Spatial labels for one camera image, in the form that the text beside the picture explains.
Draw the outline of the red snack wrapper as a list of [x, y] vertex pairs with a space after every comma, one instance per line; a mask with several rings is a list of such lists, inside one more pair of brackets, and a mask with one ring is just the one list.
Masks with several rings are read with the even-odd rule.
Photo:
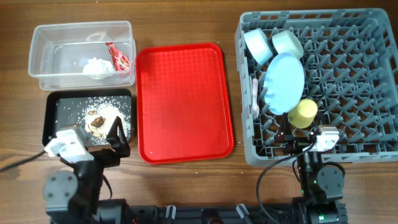
[[123, 71], [129, 68], [129, 59], [127, 56], [118, 50], [113, 42], [105, 43], [111, 55], [115, 71]]

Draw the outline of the white tissue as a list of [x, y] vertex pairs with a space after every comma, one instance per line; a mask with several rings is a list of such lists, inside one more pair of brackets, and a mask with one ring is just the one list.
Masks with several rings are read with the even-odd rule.
[[104, 79], [111, 76], [115, 72], [114, 66], [110, 61], [96, 57], [89, 59], [88, 63], [83, 67], [83, 74], [89, 75], [95, 80]]

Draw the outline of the white plastic fork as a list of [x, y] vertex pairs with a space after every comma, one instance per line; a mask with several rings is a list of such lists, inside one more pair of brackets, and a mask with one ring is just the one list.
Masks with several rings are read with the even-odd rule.
[[259, 117], [259, 105], [257, 103], [257, 93], [258, 93], [258, 79], [252, 79], [252, 106], [251, 106], [251, 113], [253, 119], [257, 119]]

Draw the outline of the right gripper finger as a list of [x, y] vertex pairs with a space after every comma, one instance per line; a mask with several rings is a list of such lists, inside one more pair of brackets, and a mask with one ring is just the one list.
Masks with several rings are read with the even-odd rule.
[[280, 139], [282, 140], [292, 140], [292, 131], [290, 128], [290, 122], [288, 118], [288, 114], [283, 114], [283, 122], [281, 124], [281, 131], [280, 131]]
[[323, 113], [321, 113], [321, 112], [318, 112], [317, 113], [317, 124], [316, 124], [316, 126], [326, 125], [326, 124], [328, 124], [328, 122], [327, 122], [327, 120], [325, 118], [325, 115]]

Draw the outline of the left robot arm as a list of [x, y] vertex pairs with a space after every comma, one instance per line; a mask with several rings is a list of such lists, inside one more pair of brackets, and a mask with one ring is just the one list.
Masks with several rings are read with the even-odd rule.
[[59, 157], [72, 168], [51, 175], [44, 186], [46, 212], [51, 223], [137, 223], [125, 199], [100, 200], [103, 172], [120, 165], [131, 149], [123, 123], [116, 117], [106, 137], [109, 149], [88, 151], [88, 133], [82, 126], [69, 126], [56, 133], [45, 147], [50, 157]]

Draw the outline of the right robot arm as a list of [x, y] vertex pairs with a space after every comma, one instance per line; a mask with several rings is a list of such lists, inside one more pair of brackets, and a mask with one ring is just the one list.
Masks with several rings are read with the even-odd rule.
[[339, 140], [336, 127], [321, 124], [307, 137], [292, 134], [287, 113], [277, 132], [277, 141], [285, 144], [288, 152], [297, 158], [295, 173], [302, 188], [302, 197], [292, 201], [297, 223], [347, 223], [343, 198], [345, 170], [336, 162], [324, 162], [322, 153], [333, 149]]

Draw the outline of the yellow cup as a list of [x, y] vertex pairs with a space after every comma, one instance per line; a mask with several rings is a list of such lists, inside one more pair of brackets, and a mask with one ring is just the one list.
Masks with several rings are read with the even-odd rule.
[[317, 104], [311, 99], [303, 99], [288, 113], [288, 118], [291, 125], [296, 128], [307, 128], [311, 125], [317, 113]]

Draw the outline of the light blue bowl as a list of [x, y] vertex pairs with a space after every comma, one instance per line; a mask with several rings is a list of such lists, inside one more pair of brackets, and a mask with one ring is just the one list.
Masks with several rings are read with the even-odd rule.
[[244, 40], [252, 57], [260, 66], [267, 63], [273, 56], [272, 48], [261, 29], [244, 33]]

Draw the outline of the mint green bowl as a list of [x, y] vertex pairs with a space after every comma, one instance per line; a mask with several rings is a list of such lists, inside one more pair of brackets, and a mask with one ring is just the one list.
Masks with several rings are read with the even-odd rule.
[[297, 59], [301, 59], [303, 57], [303, 46], [291, 31], [285, 30], [273, 35], [272, 43], [278, 54], [288, 52], [294, 55]]

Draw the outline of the rice and food scraps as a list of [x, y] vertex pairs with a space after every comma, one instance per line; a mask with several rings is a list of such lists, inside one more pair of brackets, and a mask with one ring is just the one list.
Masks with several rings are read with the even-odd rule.
[[77, 112], [78, 123], [82, 124], [90, 135], [89, 146], [105, 146], [109, 143], [106, 137], [119, 117], [123, 131], [128, 140], [131, 139], [131, 99], [128, 96], [94, 96], [79, 104], [82, 109]]

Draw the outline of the large light blue plate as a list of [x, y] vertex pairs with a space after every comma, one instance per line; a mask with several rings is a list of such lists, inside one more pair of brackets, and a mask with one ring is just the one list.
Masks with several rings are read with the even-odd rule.
[[269, 111], [282, 115], [293, 110], [302, 97], [304, 83], [301, 61], [288, 52], [277, 55], [269, 64], [263, 83]]

